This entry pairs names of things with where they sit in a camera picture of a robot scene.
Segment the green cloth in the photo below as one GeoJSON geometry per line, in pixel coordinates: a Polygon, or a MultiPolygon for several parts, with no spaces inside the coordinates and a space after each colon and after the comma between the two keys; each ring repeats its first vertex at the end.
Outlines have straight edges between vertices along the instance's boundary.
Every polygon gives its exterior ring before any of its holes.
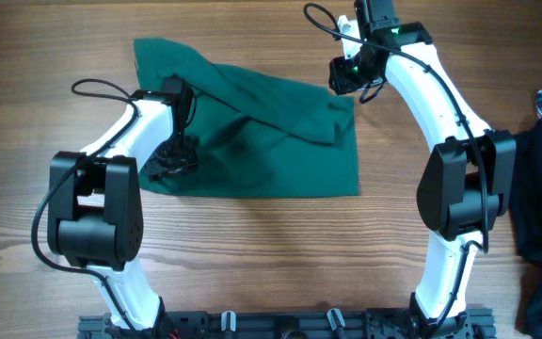
{"type": "Polygon", "coordinates": [[[192,47],[161,38],[134,41],[142,89],[176,75],[197,93],[186,133],[198,168],[152,181],[165,195],[316,198],[359,194],[355,102],[327,89],[213,63],[192,47]]]}

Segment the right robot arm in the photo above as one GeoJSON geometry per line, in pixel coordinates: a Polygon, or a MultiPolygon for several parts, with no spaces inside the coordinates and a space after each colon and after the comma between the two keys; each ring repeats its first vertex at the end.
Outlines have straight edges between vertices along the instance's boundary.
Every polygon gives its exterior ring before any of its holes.
{"type": "Polygon", "coordinates": [[[453,332],[470,317],[465,300],[474,258],[507,210],[516,144],[466,103],[420,23],[376,23],[341,16],[330,30],[343,56],[330,63],[338,94],[368,102],[389,84],[419,124],[430,152],[416,192],[429,230],[422,279],[412,293],[411,323],[428,335],[453,332]]]}

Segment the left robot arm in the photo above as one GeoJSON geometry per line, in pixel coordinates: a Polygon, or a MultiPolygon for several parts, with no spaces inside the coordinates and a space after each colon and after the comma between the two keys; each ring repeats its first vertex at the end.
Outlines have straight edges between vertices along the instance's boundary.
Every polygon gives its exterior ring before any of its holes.
{"type": "Polygon", "coordinates": [[[64,271],[89,275],[110,309],[93,321],[113,338],[163,338],[171,322],[137,257],[144,220],[139,176],[151,182],[198,168],[197,141],[185,133],[198,104],[177,75],[159,90],[122,91],[121,118],[79,152],[59,152],[36,216],[47,218],[47,244],[64,271]]]}

